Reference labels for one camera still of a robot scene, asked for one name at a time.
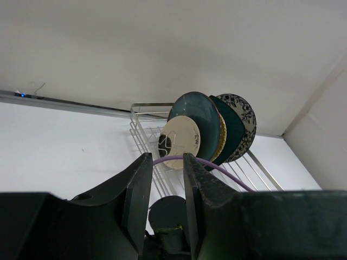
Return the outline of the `blue floral white plate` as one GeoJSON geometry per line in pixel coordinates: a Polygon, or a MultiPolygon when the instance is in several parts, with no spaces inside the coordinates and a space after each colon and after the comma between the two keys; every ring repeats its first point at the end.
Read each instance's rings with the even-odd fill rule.
{"type": "Polygon", "coordinates": [[[239,159],[250,149],[256,135],[256,116],[248,101],[239,95],[225,93],[216,97],[233,109],[245,127],[245,133],[240,144],[226,160],[229,163],[239,159]]]}

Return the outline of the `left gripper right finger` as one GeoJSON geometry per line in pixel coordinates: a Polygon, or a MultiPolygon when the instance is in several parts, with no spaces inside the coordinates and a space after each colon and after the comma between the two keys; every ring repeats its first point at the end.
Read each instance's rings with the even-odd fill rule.
{"type": "Polygon", "coordinates": [[[185,154],[193,259],[346,259],[346,192],[238,192],[185,154]]]}

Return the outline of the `cream plate with black blotch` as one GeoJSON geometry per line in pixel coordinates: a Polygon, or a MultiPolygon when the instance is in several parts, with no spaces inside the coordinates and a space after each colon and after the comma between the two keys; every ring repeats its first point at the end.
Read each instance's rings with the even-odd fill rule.
{"type": "Polygon", "coordinates": [[[201,135],[196,122],[188,116],[176,116],[163,127],[158,138],[159,156],[197,155],[201,135]]]}

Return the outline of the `round teal glazed plate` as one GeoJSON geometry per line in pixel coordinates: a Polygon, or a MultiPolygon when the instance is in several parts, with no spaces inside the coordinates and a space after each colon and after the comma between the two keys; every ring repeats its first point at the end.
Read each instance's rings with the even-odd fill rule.
{"type": "Polygon", "coordinates": [[[177,116],[187,116],[194,120],[201,135],[197,157],[212,159],[219,146],[221,123],[218,109],[211,98],[201,92],[183,94],[173,104],[168,120],[177,116]]]}

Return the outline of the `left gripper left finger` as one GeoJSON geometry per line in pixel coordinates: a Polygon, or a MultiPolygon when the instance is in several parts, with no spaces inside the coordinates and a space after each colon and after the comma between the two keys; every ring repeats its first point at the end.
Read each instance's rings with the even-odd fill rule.
{"type": "Polygon", "coordinates": [[[1,193],[1,259],[137,259],[143,252],[153,159],[72,200],[48,192],[1,193]]]}

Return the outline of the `dark green square plate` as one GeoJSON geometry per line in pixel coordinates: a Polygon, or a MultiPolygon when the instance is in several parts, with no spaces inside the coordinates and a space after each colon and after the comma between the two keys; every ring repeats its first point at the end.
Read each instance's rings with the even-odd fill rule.
{"type": "Polygon", "coordinates": [[[226,127],[224,147],[216,159],[212,161],[215,165],[221,165],[237,160],[242,156],[242,139],[245,136],[246,128],[232,106],[213,95],[210,96],[210,99],[216,105],[226,127]]]}

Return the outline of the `woven bamboo round plate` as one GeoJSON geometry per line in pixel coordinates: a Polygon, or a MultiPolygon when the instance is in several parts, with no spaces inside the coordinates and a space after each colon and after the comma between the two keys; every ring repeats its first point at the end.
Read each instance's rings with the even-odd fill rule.
{"type": "Polygon", "coordinates": [[[227,139],[227,126],[221,114],[219,114],[219,120],[220,120],[220,138],[219,138],[218,147],[213,157],[210,159],[211,162],[215,161],[219,157],[219,155],[222,153],[226,143],[226,139],[227,139]]]}

